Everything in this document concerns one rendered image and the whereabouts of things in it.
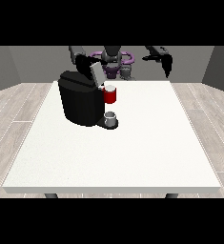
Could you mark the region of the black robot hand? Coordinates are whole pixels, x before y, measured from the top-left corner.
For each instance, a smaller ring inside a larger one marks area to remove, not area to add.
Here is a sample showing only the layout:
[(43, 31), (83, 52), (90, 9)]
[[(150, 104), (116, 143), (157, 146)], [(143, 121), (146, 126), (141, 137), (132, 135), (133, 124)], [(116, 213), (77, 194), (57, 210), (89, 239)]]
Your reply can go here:
[(165, 72), (166, 77), (169, 77), (172, 66), (173, 66), (173, 57), (170, 54), (158, 54), (158, 55), (148, 55), (143, 57), (144, 61), (156, 61), (162, 65), (162, 69)]
[(82, 54), (77, 55), (75, 58), (75, 65), (77, 70), (81, 74), (85, 75), (89, 80), (92, 80), (91, 65), (96, 62), (99, 62), (99, 59)]

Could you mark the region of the pale grey machine lid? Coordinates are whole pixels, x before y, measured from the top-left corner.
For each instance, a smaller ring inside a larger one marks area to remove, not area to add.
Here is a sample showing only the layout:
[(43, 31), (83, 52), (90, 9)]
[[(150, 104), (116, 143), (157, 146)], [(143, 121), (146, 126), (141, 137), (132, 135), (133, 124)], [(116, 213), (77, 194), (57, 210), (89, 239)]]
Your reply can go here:
[(105, 82), (105, 74), (100, 62), (91, 65), (92, 76), (97, 87), (100, 87)]

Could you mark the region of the black coffee machine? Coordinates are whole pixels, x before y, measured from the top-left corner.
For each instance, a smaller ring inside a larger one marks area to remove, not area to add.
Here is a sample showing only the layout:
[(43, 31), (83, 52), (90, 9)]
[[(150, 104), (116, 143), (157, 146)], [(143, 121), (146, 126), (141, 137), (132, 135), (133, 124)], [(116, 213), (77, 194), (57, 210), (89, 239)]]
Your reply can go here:
[(105, 117), (104, 92), (78, 71), (64, 71), (58, 80), (63, 110), (66, 118), (79, 126), (100, 126), (107, 130), (118, 127), (114, 119), (109, 125)]

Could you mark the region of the red pod holder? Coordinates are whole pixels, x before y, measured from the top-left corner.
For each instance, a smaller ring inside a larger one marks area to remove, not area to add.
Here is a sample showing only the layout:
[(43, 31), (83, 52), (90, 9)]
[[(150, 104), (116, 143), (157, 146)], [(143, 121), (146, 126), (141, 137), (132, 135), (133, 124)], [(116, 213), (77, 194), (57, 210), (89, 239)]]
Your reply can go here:
[(108, 85), (103, 88), (104, 102), (107, 104), (112, 104), (116, 101), (116, 87), (113, 85)]

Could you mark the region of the small grey cup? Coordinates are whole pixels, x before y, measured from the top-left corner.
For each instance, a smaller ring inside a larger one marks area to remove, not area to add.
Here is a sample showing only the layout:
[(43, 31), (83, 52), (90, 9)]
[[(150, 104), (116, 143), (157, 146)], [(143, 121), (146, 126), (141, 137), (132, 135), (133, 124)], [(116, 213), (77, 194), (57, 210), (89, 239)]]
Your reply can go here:
[(104, 118), (105, 118), (105, 125), (108, 127), (112, 127), (115, 125), (116, 123), (116, 115), (114, 112), (106, 112), (104, 114)]

